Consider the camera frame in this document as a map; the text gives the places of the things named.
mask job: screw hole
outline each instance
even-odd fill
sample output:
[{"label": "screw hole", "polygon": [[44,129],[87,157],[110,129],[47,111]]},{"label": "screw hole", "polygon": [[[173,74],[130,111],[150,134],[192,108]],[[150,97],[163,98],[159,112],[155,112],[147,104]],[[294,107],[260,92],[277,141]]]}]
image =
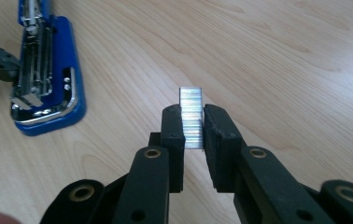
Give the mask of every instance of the screw hole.
[{"label": "screw hole", "polygon": [[160,157],[161,154],[162,153],[158,149],[149,149],[145,152],[145,156],[150,159]]},{"label": "screw hole", "polygon": [[267,153],[265,151],[258,148],[253,148],[249,152],[253,157],[256,158],[265,158],[267,156]]},{"label": "screw hole", "polygon": [[305,220],[305,221],[312,221],[314,219],[313,215],[311,215],[311,213],[309,213],[305,210],[296,211],[296,215],[298,215],[298,217],[300,219]]},{"label": "screw hole", "polygon": [[69,193],[69,200],[75,203],[84,202],[94,194],[94,188],[91,185],[80,185],[75,187]]},{"label": "screw hole", "polygon": [[336,193],[343,199],[353,203],[353,188],[348,186],[337,186]]},{"label": "screw hole", "polygon": [[131,213],[131,219],[134,221],[134,222],[139,222],[139,221],[142,221],[146,218],[146,214],[145,214],[145,211],[143,210],[135,210]]}]

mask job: stapler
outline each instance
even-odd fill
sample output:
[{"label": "stapler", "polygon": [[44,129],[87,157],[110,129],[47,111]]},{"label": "stapler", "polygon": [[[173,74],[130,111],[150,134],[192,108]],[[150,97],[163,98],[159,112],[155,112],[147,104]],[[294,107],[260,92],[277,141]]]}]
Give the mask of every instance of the stapler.
[{"label": "stapler", "polygon": [[0,79],[12,82],[10,114],[30,136],[75,124],[85,114],[83,80],[72,25],[47,0],[19,0],[21,58],[0,49]]}]

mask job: light wooden surface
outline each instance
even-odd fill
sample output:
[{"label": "light wooden surface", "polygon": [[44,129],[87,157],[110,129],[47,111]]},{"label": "light wooden surface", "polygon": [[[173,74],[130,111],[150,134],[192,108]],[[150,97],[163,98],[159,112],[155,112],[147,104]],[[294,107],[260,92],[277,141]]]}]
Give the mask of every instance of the light wooden surface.
[{"label": "light wooden surface", "polygon": [[[0,47],[20,53],[17,0],[0,0]],[[73,22],[88,111],[37,137],[9,117],[0,82],[0,212],[38,223],[66,185],[108,184],[160,130],[178,87],[200,86],[250,145],[302,183],[353,182],[353,0],[52,0]],[[187,151],[170,223],[239,223],[202,151]]]}]

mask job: wood grain surface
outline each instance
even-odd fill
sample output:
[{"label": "wood grain surface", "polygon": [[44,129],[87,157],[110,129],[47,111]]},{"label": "wood grain surface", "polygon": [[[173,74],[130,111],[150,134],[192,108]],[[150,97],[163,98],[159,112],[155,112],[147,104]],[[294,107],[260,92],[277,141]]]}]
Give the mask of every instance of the wood grain surface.
[{"label": "wood grain surface", "polygon": [[[0,81],[0,212],[38,223],[68,184],[126,174],[181,86],[202,87],[249,145],[272,150],[305,185],[353,182],[353,0],[51,2],[74,25],[88,111],[24,136]],[[0,48],[16,56],[17,4],[0,0]],[[184,181],[170,223],[239,223],[201,150],[186,152]]]}]

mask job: metal stapler part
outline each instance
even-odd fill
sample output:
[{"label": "metal stapler part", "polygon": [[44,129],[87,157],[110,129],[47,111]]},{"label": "metal stapler part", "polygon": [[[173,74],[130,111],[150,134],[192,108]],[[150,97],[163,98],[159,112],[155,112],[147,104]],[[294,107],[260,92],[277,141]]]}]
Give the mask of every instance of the metal stapler part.
[{"label": "metal stapler part", "polygon": [[38,0],[24,0],[21,21],[26,31],[31,35],[37,34],[37,25],[40,21],[43,21],[41,10],[41,4]]},{"label": "metal stapler part", "polygon": [[41,21],[37,35],[28,28],[24,31],[19,81],[10,96],[13,104],[25,110],[42,106],[41,98],[52,92],[52,27]]},{"label": "metal stapler part", "polygon": [[203,99],[199,87],[181,87],[179,89],[183,133],[186,149],[203,148]]},{"label": "metal stapler part", "polygon": [[42,110],[33,111],[23,110],[18,105],[12,104],[11,116],[14,118],[14,121],[19,124],[33,125],[63,117],[71,112],[78,102],[75,69],[73,67],[64,69],[63,76],[64,98],[59,105],[54,105]]}]

